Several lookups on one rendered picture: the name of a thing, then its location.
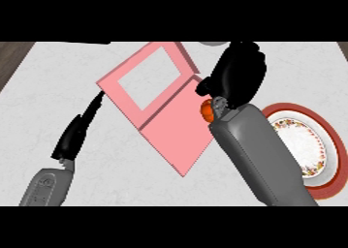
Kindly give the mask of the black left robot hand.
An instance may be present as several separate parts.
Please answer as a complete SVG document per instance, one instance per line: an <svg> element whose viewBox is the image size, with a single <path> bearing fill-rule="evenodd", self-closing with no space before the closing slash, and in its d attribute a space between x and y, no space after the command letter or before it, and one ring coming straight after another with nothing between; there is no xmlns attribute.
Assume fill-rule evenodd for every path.
<svg viewBox="0 0 348 248"><path fill-rule="evenodd" d="M82 148L82 144L85 142L90 125L96 118L98 109L103 105L104 95L106 92L101 91L97 97L94 98L85 112L82 114L78 114L73 120L70 121L51 155L53 159L69 159L72 161L75 160Z"/></svg>

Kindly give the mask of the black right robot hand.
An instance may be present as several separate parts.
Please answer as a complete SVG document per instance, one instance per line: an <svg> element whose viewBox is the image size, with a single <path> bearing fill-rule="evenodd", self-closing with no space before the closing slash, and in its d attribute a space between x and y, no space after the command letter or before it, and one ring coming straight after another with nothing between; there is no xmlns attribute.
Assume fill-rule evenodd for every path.
<svg viewBox="0 0 348 248"><path fill-rule="evenodd" d="M258 92L267 73L266 54L254 42L232 42L211 76L196 87L199 96L223 97L229 108L248 104Z"/></svg>

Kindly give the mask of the orange squash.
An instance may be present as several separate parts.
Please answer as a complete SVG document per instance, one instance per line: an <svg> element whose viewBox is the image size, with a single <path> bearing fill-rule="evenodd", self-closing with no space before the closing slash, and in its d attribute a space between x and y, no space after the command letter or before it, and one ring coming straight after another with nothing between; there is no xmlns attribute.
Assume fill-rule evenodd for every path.
<svg viewBox="0 0 348 248"><path fill-rule="evenodd" d="M201 105L201 115L202 115L207 122L214 121L214 110L212 110L211 103L212 103L212 100L208 99L204 101L204 103Z"/></svg>

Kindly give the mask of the pink cardboard box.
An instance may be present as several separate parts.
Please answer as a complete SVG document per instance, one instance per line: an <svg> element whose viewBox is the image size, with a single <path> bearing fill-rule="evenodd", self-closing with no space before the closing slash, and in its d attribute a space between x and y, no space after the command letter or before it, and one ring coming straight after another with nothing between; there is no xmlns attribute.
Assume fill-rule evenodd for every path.
<svg viewBox="0 0 348 248"><path fill-rule="evenodd" d="M121 113L180 175L187 175L212 141L196 87L215 56L204 62L198 42L113 42L109 72L97 81Z"/></svg>

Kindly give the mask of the red-rimmed floral white plate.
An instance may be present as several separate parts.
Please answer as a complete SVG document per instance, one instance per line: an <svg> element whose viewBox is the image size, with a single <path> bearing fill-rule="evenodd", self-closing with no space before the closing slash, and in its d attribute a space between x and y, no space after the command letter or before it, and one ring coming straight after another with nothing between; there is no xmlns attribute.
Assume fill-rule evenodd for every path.
<svg viewBox="0 0 348 248"><path fill-rule="evenodd" d="M337 131L312 109L294 103L272 104L263 113L298 162L312 196L332 198L348 181L348 153Z"/></svg>

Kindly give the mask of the dark flat object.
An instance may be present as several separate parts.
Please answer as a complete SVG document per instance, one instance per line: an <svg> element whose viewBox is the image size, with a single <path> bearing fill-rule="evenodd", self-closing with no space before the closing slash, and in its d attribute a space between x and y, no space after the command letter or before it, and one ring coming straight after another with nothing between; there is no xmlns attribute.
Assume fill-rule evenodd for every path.
<svg viewBox="0 0 348 248"><path fill-rule="evenodd" d="M110 42L61 42L64 44L81 44L81 45L109 45Z"/></svg>

